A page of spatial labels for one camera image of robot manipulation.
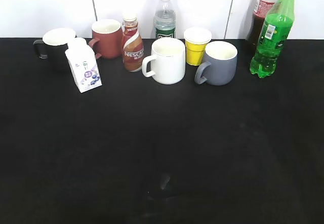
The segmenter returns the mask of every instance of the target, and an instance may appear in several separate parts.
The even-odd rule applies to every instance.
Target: mug
[[[199,85],[204,82],[214,86],[225,85],[234,78],[236,63],[237,49],[234,45],[222,41],[208,43],[194,81]]]
[[[96,59],[116,58],[122,54],[122,26],[112,19],[98,20],[92,25],[89,46],[97,53]]]
[[[36,55],[41,59],[48,59],[53,69],[70,72],[70,66],[65,56],[67,43],[75,38],[75,31],[70,28],[57,28],[43,35],[41,40],[33,43]],[[40,46],[45,47],[45,54],[40,52]]]
[[[185,45],[175,38],[161,38],[152,44],[151,56],[144,58],[142,72],[161,84],[171,85],[181,81],[185,74]],[[151,71],[147,63],[151,61]]]

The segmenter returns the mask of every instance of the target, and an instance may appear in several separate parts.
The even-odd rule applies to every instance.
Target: black mug
[[[48,59],[52,68],[56,71],[71,71],[65,51],[67,43],[75,38],[75,31],[70,28],[57,28],[46,32],[41,40],[34,41],[34,50],[41,59]],[[41,53],[40,46],[45,47],[45,54]]]

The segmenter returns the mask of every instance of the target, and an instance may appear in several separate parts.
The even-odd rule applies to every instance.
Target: gray mug
[[[194,81],[199,85],[204,82],[213,86],[225,85],[234,78],[236,62],[234,45],[222,41],[208,43]]]

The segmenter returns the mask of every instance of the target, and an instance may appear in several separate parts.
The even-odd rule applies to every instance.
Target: brown mug
[[[122,54],[122,26],[112,19],[98,20],[92,25],[92,40],[89,46],[96,58],[116,58]]]

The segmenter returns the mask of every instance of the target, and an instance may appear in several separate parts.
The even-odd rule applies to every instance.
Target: milk carton
[[[95,53],[83,38],[74,38],[68,42],[65,55],[69,61],[71,72],[80,92],[89,91],[101,86],[101,78],[97,67]]]

